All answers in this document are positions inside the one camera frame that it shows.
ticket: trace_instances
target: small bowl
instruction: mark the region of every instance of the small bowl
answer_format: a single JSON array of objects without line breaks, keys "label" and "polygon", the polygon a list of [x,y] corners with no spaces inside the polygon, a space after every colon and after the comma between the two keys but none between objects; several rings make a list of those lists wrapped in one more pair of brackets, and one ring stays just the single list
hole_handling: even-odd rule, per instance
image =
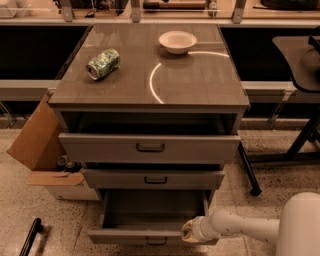
[{"label": "small bowl", "polygon": [[184,31],[170,31],[162,34],[159,37],[159,42],[166,47],[168,52],[183,54],[197,43],[197,38]]}]

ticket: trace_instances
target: cabinet top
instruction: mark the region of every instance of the cabinet top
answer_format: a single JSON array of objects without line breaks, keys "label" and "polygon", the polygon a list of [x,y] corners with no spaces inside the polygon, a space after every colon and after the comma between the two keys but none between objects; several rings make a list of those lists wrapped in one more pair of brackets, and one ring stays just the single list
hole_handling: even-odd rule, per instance
[{"label": "cabinet top", "polygon": [[[168,31],[197,38],[186,54],[160,45]],[[120,55],[120,67],[94,81],[89,61],[106,49]],[[50,105],[247,106],[248,99],[214,24],[96,24],[50,99]]]}]

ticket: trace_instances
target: black rod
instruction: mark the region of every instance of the black rod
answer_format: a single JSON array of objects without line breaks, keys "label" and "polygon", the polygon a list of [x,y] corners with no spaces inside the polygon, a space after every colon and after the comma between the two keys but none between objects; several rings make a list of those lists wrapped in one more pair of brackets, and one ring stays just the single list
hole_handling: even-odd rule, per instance
[{"label": "black rod", "polygon": [[24,242],[24,245],[22,247],[22,250],[20,252],[20,256],[27,256],[29,255],[30,249],[32,247],[32,244],[34,242],[34,239],[36,238],[37,233],[40,233],[43,231],[43,226],[41,225],[41,219],[36,218],[33,221],[33,224],[30,228],[29,234],[27,236],[26,241]]}]

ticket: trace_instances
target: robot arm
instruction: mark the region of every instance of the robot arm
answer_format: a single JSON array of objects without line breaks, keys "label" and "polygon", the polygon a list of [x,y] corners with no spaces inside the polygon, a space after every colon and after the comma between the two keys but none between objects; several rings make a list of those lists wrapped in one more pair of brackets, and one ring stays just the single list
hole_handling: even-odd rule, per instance
[{"label": "robot arm", "polygon": [[182,228],[190,243],[243,234],[276,245],[276,256],[320,255],[320,195],[300,193],[285,205],[280,220],[243,218],[225,210],[200,216]]},{"label": "robot arm", "polygon": [[279,220],[244,218],[225,210],[218,210],[211,216],[199,216],[188,221],[182,231],[182,239],[191,243],[242,234],[276,245]]}]

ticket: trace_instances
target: drawer handle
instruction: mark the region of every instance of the drawer handle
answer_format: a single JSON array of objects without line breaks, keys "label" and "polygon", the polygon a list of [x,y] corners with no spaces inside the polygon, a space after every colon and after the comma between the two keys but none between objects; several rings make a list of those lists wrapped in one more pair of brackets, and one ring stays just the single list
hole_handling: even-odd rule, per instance
[{"label": "drawer handle", "polygon": [[149,237],[147,239],[147,245],[152,245],[152,246],[163,246],[167,244],[167,238],[164,237],[164,240],[149,240]]},{"label": "drawer handle", "polygon": [[168,178],[167,177],[164,177],[163,180],[152,180],[152,178],[148,178],[148,177],[144,177],[144,182],[147,183],[147,184],[166,184],[168,181]]},{"label": "drawer handle", "polygon": [[136,144],[136,150],[142,153],[161,153],[165,149],[165,145],[154,145],[154,144]]}]

